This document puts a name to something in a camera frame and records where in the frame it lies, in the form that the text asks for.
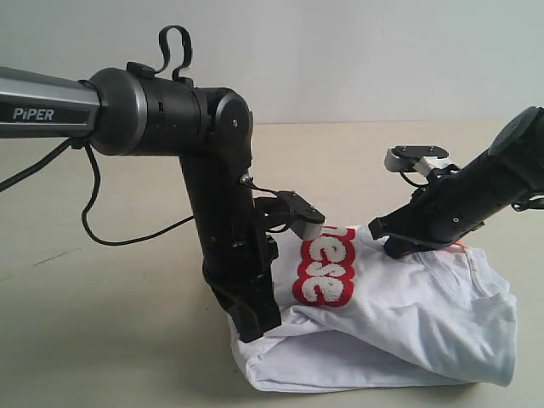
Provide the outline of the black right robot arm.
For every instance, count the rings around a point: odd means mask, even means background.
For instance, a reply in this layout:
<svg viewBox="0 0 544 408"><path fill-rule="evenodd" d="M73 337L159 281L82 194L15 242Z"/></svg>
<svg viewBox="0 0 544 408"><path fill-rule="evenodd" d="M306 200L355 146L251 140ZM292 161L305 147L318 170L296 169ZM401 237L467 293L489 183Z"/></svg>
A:
<svg viewBox="0 0 544 408"><path fill-rule="evenodd" d="M391 258L450 247L505 207L543 207L543 109L523 110L464 167L435 145L392 147L384 166L426 181L406 205L369 223L372 238L385 240Z"/></svg>

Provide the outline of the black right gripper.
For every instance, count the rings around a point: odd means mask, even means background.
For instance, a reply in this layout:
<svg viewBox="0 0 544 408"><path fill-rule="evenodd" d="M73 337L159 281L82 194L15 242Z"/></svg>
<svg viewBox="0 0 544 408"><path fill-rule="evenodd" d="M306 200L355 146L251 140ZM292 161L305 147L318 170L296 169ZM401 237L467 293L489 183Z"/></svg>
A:
<svg viewBox="0 0 544 408"><path fill-rule="evenodd" d="M485 191L473 186L416 190L406 207L368 224L374 240L388 236L385 253L400 259L429 248L448 247L485 223Z"/></svg>

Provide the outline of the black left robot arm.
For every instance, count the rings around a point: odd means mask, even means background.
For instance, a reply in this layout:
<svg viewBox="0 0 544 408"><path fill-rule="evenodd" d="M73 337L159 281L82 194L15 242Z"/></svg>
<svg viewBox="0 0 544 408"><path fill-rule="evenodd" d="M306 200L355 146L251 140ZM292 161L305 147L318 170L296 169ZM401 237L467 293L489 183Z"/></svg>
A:
<svg viewBox="0 0 544 408"><path fill-rule="evenodd" d="M61 139L105 156L178 158L203 252L203 274L243 342L281 323L270 266L277 247L242 184L252 113L228 88L161 79L139 65L72 81L1 70L1 135Z"/></svg>

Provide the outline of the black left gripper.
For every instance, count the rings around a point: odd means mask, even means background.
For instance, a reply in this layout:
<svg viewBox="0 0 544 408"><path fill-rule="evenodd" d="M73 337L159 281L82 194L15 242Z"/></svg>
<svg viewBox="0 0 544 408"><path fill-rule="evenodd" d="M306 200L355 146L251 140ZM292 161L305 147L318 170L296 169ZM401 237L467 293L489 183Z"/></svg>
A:
<svg viewBox="0 0 544 408"><path fill-rule="evenodd" d="M199 211L203 274L244 343L281 324L271 263L277 245L252 203L239 207L208 205Z"/></svg>

